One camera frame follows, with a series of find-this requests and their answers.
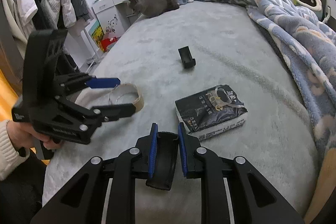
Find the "person's left hand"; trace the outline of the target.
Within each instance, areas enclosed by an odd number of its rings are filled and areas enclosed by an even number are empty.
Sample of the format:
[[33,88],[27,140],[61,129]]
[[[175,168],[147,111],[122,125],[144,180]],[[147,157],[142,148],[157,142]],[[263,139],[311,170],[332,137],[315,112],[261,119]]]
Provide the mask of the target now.
[[49,136],[36,132],[30,123],[8,121],[6,129],[9,139],[16,150],[22,147],[34,147],[35,139],[42,141],[46,149],[59,149],[63,145],[62,142],[56,144]]

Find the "person's left forearm sleeve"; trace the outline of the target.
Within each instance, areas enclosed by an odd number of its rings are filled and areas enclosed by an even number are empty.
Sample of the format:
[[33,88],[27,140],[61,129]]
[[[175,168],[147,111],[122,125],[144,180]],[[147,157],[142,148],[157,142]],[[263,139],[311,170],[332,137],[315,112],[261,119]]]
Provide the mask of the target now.
[[1,121],[0,129],[0,180],[3,181],[19,165],[25,162],[30,155],[28,148],[20,148],[18,151],[14,148],[7,133],[7,124],[9,120]]

